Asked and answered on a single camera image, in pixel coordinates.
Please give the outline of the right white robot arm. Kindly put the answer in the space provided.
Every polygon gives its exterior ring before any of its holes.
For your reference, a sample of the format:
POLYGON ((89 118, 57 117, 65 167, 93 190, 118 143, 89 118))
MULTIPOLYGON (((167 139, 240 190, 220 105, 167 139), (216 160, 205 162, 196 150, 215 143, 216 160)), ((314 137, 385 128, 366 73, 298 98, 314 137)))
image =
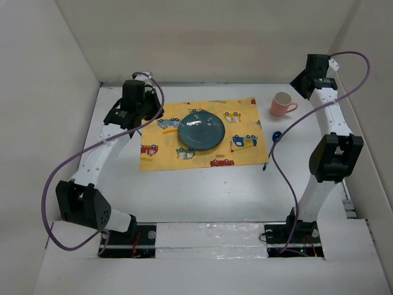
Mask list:
POLYGON ((328 195, 350 176, 364 146, 363 138, 353 134, 338 104, 338 86, 328 77, 338 70, 338 63, 328 55, 309 54, 305 69, 290 83, 316 113, 321 140, 309 158, 311 173, 298 203, 296 221, 284 226, 284 235, 298 242, 317 221, 328 195))

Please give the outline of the teal ceramic plate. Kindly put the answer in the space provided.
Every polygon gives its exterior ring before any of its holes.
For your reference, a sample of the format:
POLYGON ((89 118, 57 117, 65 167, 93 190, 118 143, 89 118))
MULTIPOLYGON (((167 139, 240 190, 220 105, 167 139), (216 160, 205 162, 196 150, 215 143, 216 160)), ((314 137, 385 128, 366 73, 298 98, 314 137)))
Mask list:
POLYGON ((196 151, 209 151, 224 140, 225 125, 211 112, 193 112, 185 116, 178 127, 182 144, 196 151))

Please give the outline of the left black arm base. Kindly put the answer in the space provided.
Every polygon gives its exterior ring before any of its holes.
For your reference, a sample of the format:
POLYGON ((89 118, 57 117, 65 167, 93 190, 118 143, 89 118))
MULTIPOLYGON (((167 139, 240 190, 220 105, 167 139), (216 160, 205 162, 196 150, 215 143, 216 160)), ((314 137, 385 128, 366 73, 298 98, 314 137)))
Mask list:
POLYGON ((155 258, 157 224, 138 223, 133 238, 110 230, 102 233, 98 249, 101 258, 150 259, 155 258))

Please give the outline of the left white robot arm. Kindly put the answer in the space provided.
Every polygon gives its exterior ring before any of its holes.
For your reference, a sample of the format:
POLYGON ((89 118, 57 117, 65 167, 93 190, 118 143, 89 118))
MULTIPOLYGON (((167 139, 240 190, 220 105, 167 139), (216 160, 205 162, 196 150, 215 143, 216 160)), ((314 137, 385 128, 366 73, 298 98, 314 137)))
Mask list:
POLYGON ((163 115, 150 76, 134 75, 122 86, 122 96, 103 120, 99 146, 69 181, 60 181, 55 189, 64 221, 98 231, 111 230, 122 243, 131 243, 137 235, 136 218, 111 207, 101 190, 111 165, 143 121, 163 115))

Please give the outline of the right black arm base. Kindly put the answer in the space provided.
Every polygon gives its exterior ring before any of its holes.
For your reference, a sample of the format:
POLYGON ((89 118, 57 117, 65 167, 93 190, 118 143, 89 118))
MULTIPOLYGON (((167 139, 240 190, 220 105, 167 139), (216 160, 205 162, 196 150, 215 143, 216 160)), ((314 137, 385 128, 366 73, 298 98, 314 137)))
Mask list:
POLYGON ((266 243, 269 258, 324 257, 316 221, 295 221, 295 208, 284 222, 265 224, 259 240, 266 243))

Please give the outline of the yellow car-print cloth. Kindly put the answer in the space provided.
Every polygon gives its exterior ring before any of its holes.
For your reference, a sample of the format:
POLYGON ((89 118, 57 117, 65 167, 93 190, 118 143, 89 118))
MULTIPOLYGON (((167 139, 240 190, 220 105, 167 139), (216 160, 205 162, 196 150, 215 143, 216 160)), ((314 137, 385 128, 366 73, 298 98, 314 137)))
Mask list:
POLYGON ((141 171, 257 165, 267 161, 268 151, 254 97, 169 103, 163 117, 142 129, 141 171), (196 151, 180 141, 178 128, 185 116, 204 111, 222 120, 225 136, 218 147, 196 151))

